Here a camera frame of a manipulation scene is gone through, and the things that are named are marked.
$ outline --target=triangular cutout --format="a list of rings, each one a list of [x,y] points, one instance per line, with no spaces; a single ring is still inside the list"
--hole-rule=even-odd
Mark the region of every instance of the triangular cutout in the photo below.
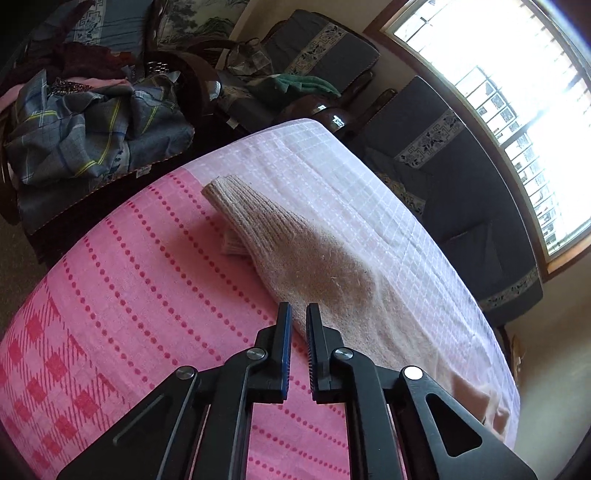
[[[427,395],[427,405],[431,410],[445,450],[451,457],[457,457],[482,445],[482,438],[472,430],[437,395]]]

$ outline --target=bed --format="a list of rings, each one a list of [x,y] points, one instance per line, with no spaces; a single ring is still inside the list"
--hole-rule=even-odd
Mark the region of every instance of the bed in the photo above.
[[[390,190],[304,119],[157,180],[29,296],[0,344],[0,421],[39,478],[55,478],[178,366],[218,366],[274,323],[277,305],[249,259],[221,254],[223,220],[200,194],[230,173],[378,265],[453,369],[498,393],[513,447],[519,396],[473,297]],[[247,478],[348,478],[343,407],[312,402],[298,336],[291,359],[285,404],[255,406]]]

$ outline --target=pile of clothes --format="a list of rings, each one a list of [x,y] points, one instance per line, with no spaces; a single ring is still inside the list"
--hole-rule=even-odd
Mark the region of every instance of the pile of clothes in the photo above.
[[[174,93],[178,73],[143,77],[131,53],[60,43],[92,4],[80,3],[45,53],[28,56],[0,85],[0,115],[10,125],[3,146],[28,233],[193,140]]]

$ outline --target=white fabric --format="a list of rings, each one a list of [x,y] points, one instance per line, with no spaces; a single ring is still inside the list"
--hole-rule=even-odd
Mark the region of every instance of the white fabric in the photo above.
[[[519,394],[478,304],[416,218],[328,130],[304,119],[241,139],[185,168],[205,185],[236,174],[266,197],[332,229],[381,269],[451,367],[489,384],[511,412],[513,448]]]

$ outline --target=pink fabric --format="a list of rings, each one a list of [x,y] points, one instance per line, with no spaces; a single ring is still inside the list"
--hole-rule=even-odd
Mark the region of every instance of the pink fabric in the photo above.
[[[100,87],[107,87],[110,85],[131,85],[125,79],[112,79],[112,80],[100,80],[100,79],[87,79],[84,77],[72,77],[67,79],[68,82],[76,82],[81,83],[83,85],[88,85],[92,88],[100,88]],[[25,86],[25,84],[15,85],[14,87],[7,90],[7,92],[0,97],[0,113],[4,111],[7,107],[12,105],[14,102],[17,101],[18,94],[20,93],[21,89]]]
[[[252,264],[221,254],[221,217],[179,169],[92,229],[0,343],[0,420],[43,480],[180,365],[221,365],[274,323]],[[282,406],[256,405],[250,480],[348,478],[344,410],[310,396],[295,338]]]

